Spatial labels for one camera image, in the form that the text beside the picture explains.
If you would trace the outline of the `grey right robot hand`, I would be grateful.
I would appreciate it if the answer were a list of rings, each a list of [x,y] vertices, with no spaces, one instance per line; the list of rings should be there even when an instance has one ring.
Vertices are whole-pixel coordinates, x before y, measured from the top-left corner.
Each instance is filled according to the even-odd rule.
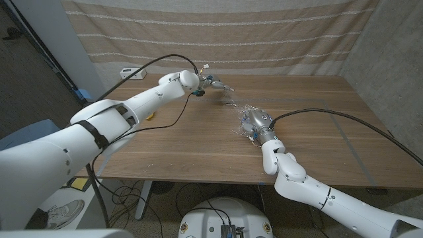
[[[272,119],[261,109],[248,109],[241,120],[241,128],[246,135],[256,139],[260,145],[267,141],[278,139],[273,129],[270,129]]]

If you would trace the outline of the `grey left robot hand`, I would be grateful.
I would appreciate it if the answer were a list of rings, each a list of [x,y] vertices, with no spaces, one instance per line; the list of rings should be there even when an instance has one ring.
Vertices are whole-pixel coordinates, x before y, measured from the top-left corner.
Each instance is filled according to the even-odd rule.
[[[205,89],[208,87],[211,87],[213,89],[222,89],[224,91],[234,91],[233,88],[223,83],[217,75],[208,75],[200,77],[199,88]]]

